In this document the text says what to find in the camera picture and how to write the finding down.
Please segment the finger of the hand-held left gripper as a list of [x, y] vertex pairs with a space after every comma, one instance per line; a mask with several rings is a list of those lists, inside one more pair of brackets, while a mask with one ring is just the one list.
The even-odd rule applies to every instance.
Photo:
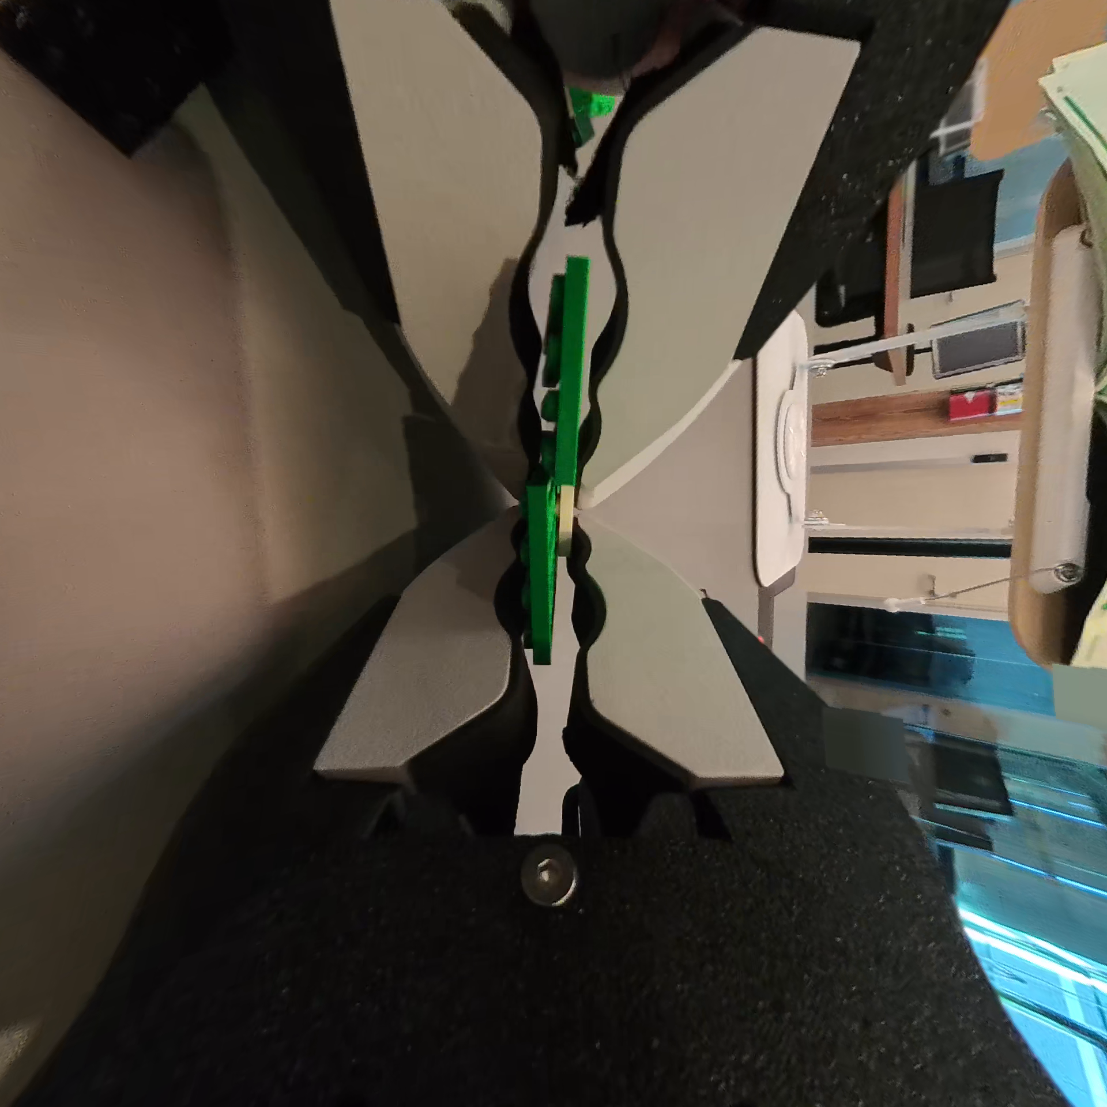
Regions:
[[513, 501], [540, 452], [531, 274], [561, 168], [562, 75], [529, 2], [330, 2], [397, 328]]
[[860, 52], [851, 37], [716, 25], [631, 84], [585, 178], [615, 296], [590, 353], [581, 508], [728, 377]]

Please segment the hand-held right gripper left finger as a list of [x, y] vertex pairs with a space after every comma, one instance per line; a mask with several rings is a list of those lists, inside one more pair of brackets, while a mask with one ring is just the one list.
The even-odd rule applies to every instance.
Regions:
[[537, 698], [521, 645], [515, 506], [403, 590], [313, 760], [325, 780], [448, 804], [479, 835], [511, 835]]

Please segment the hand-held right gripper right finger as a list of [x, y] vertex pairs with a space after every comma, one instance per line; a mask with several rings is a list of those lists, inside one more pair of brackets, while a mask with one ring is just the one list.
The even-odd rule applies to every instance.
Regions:
[[596, 522], [575, 524], [577, 640], [562, 746], [582, 835], [636, 835], [656, 808], [714, 827], [705, 797], [785, 769], [699, 591]]

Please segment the green lego baseplate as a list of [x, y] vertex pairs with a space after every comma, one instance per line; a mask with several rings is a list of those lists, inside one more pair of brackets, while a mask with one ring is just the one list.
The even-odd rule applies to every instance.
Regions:
[[536, 665], [550, 663], [557, 601], [557, 495], [561, 485], [577, 489], [578, 436], [586, 392], [586, 323], [590, 261], [567, 255], [554, 274], [548, 298], [542, 425], [537, 464], [524, 487], [520, 512], [524, 535], [519, 555], [524, 569], [521, 607], [527, 616], [523, 644]]

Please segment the lego instruction booklet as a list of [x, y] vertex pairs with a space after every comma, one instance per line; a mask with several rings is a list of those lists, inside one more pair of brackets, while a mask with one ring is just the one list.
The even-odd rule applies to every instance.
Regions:
[[1054, 59], [1039, 84], [1067, 151], [1042, 204], [1033, 295], [1038, 437], [1033, 566], [1062, 605], [1051, 660], [1104, 669], [1104, 46]]

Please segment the small green lego piece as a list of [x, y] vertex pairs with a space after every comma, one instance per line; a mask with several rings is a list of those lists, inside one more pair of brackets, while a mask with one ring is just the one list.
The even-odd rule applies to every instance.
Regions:
[[566, 87], [570, 109], [571, 138], [575, 147], [587, 145], [594, 135], [593, 121], [614, 112], [618, 97], [589, 91], [581, 87]]

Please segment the black monitor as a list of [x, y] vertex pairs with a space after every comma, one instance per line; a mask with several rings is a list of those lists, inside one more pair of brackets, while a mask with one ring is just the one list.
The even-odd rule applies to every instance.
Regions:
[[958, 292], [996, 282], [993, 236], [1002, 170], [917, 186], [909, 294]]

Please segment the white book stand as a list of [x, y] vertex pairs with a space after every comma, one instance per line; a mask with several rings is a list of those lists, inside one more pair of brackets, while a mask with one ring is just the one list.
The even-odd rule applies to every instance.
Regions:
[[[1006, 606], [1018, 643], [1043, 667], [1067, 663], [1063, 632], [1075, 588], [1091, 580], [1087, 498], [1099, 423], [1103, 278], [1084, 190], [1070, 161], [1050, 179], [1033, 240], [1031, 294], [1021, 324], [1017, 475], [1006, 512]], [[797, 562], [807, 522], [807, 383], [802, 323], [786, 321], [755, 365], [755, 566], [770, 584]]]

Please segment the glass railing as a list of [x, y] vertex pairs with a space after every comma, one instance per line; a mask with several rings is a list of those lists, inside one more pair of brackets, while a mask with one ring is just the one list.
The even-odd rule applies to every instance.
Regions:
[[1054, 713], [1050, 674], [1000, 620], [811, 603], [806, 676], [904, 721], [919, 817], [963, 928], [1025, 1033], [1104, 1041], [1104, 752]]

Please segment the wooden office desk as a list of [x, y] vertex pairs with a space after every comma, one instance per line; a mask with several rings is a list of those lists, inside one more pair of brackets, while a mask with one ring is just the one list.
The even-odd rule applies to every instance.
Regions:
[[907, 439], [931, 439], [1018, 431], [1022, 411], [994, 407], [988, 419], [948, 423], [948, 391], [897, 392], [836, 400], [811, 407], [811, 445], [851, 446]]

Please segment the small grey screen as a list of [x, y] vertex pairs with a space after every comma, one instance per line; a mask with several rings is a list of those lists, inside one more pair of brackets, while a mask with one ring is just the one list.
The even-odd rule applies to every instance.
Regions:
[[1023, 358], [1025, 349], [1023, 320], [988, 323], [935, 338], [931, 344], [931, 374], [934, 379], [947, 379], [1013, 365]]

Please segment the white cabinet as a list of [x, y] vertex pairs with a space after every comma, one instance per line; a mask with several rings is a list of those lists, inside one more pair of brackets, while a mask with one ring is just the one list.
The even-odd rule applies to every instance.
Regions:
[[1018, 435], [913, 437], [817, 446], [810, 535], [910, 540], [1012, 537]]

